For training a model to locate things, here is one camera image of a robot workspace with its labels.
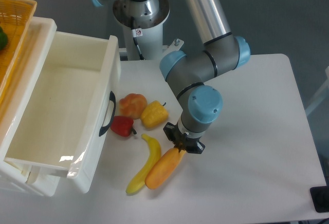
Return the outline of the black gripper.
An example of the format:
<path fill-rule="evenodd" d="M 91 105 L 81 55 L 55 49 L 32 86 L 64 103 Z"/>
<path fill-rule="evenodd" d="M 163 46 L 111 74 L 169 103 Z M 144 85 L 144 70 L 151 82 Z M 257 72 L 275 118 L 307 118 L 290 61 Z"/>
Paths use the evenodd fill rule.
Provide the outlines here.
<path fill-rule="evenodd" d="M 200 155 L 205 149 L 205 145 L 199 141 L 199 137 L 190 138 L 186 133 L 182 133 L 179 130 L 178 125 L 167 122 L 163 131 L 167 139 L 178 149 L 179 153 L 185 151 L 189 154 Z"/>

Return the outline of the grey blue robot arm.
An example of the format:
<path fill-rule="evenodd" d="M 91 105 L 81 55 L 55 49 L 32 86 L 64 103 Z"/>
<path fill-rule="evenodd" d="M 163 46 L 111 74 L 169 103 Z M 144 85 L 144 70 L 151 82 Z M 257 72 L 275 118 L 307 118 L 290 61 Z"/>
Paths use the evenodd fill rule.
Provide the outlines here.
<path fill-rule="evenodd" d="M 99 0 L 91 0 L 101 7 Z M 163 24 L 168 0 L 115 0 L 113 15 L 124 33 L 129 60 L 159 60 L 164 80 L 182 107 L 176 124 L 164 126 L 164 133 L 179 150 L 201 154 L 200 138 L 223 107 L 220 93 L 206 82 L 232 71 L 250 59 L 244 38 L 233 36 L 219 0 L 186 0 L 204 45 L 202 53 L 187 56 L 180 43 L 163 47 Z"/>

